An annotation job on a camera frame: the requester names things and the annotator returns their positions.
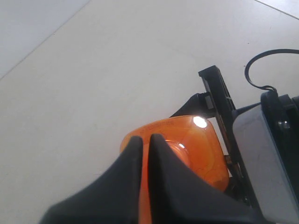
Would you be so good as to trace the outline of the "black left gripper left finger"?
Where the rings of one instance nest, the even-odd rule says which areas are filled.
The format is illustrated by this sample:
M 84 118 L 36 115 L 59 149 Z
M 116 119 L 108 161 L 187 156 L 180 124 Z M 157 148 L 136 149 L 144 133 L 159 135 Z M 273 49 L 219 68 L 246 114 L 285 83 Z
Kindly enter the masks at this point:
M 133 136 L 117 160 L 92 184 L 51 206 L 42 224 L 136 224 L 143 141 Z

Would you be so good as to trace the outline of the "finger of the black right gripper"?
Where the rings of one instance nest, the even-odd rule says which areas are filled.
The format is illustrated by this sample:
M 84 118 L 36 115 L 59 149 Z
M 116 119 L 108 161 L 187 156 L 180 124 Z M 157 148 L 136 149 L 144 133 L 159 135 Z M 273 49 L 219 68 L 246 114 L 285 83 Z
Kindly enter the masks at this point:
M 171 117 L 192 115 L 209 119 L 215 117 L 215 114 L 216 110 L 213 106 L 211 96 L 208 92 L 205 92 L 196 93 L 191 96 Z

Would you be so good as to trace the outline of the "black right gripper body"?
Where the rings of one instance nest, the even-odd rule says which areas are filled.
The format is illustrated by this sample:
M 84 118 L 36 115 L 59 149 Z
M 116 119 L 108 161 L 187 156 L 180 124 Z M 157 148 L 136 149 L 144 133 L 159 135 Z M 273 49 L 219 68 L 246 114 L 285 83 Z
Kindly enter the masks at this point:
M 199 77 L 202 78 L 206 89 L 204 97 L 209 111 L 208 117 L 216 118 L 228 152 L 228 154 L 225 155 L 225 161 L 228 170 L 232 175 L 228 192 L 232 193 L 235 199 L 255 208 L 256 196 L 252 189 L 244 162 L 233 135 L 232 112 L 235 110 L 233 100 L 217 66 L 213 65 L 200 71 Z

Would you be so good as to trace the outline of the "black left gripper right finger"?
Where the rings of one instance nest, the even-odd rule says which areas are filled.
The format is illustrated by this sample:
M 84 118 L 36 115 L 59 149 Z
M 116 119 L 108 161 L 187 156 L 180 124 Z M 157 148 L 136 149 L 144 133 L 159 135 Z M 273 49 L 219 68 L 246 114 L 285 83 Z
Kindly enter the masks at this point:
M 160 134 L 149 144 L 149 199 L 154 224 L 262 224 L 254 209 L 192 172 Z

